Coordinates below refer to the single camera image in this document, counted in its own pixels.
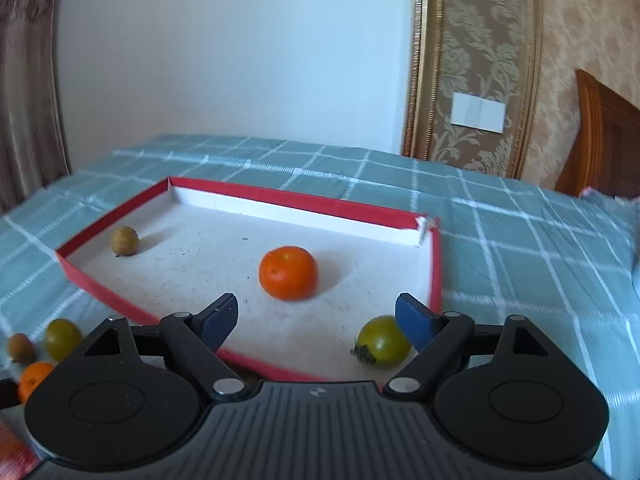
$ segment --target wooden headboard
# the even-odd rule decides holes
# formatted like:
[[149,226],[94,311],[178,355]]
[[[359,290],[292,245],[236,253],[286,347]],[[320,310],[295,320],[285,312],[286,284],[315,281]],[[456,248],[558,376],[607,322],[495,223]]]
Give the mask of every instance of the wooden headboard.
[[640,110],[584,70],[576,76],[580,130],[556,191],[640,196]]

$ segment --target white wall switch plate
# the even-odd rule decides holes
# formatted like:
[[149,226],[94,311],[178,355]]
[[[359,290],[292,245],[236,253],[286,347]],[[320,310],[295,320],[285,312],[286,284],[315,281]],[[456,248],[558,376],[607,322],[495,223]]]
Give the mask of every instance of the white wall switch plate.
[[507,107],[498,101],[454,92],[450,122],[501,134],[506,111]]

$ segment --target silver screw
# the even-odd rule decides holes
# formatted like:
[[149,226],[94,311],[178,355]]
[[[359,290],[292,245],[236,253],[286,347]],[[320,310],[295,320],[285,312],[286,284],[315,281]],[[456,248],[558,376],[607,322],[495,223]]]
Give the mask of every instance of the silver screw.
[[240,379],[227,377],[225,379],[218,379],[213,383],[213,389],[219,395],[238,394],[244,390],[244,383]]
[[412,377],[396,377],[389,381],[389,388],[398,394],[412,394],[420,389],[420,383]]

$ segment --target orange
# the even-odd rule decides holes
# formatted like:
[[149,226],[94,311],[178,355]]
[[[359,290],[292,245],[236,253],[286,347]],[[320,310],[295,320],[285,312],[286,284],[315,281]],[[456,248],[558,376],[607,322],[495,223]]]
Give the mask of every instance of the orange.
[[29,396],[52,370],[53,365],[45,361],[39,361],[24,369],[20,377],[20,384],[18,384],[18,399],[21,403],[27,402]]
[[279,247],[262,257],[258,278],[262,288],[274,298],[304,300],[318,285],[318,264],[301,247]]

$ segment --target cardboard tray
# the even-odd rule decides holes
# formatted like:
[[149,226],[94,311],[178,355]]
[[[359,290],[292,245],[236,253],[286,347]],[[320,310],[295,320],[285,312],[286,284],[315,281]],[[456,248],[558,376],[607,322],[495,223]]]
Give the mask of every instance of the cardboard tray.
[[[110,235],[129,225],[135,256],[114,257]],[[295,245],[318,261],[309,300],[283,302],[257,279],[267,251]],[[67,277],[132,322],[199,312],[224,292],[239,319],[218,355],[271,380],[385,381],[350,355],[369,319],[393,314],[409,292],[440,311],[440,239],[418,214],[184,177],[144,190],[62,245]]]

